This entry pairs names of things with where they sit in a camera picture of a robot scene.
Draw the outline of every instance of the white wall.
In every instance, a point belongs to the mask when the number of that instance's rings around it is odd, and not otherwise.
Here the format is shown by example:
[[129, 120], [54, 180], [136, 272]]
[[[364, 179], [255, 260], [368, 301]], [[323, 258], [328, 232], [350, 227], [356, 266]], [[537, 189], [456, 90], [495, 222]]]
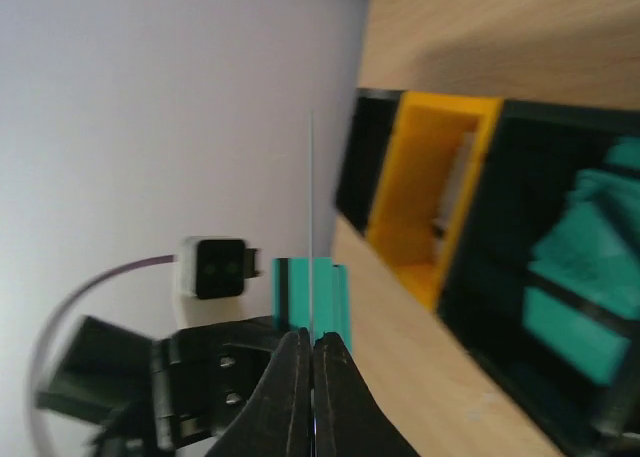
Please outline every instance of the white wall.
[[[33, 455], [26, 361], [62, 296], [187, 235], [247, 238], [263, 262], [306, 251], [307, 112], [317, 239], [351, 112], [366, 0], [0, 0], [0, 449]], [[77, 313], [161, 337], [170, 268]], [[251, 311], [269, 310], [268, 277]], [[88, 429], [48, 418], [58, 454]]]

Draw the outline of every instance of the yellow box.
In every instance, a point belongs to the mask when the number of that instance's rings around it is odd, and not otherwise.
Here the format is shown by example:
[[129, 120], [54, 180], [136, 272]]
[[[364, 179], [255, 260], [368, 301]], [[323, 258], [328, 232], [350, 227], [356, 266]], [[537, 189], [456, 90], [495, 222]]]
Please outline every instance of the yellow box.
[[[365, 231], [400, 282], [435, 310], [503, 99], [405, 92]], [[457, 151], [474, 133], [471, 157], [439, 257], [432, 222]]]

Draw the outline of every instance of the wooden surface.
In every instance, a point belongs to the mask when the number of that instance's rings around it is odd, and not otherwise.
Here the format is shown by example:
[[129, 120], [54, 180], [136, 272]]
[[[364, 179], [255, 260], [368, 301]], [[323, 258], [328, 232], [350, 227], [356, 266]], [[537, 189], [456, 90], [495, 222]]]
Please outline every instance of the wooden surface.
[[[640, 108], [640, 0], [371, 0], [360, 85]], [[559, 452], [348, 223], [356, 362], [425, 456]]]
[[356, 364], [420, 455], [560, 455], [342, 217], [333, 259], [349, 267]]
[[360, 84], [640, 108], [640, 0], [371, 0]]

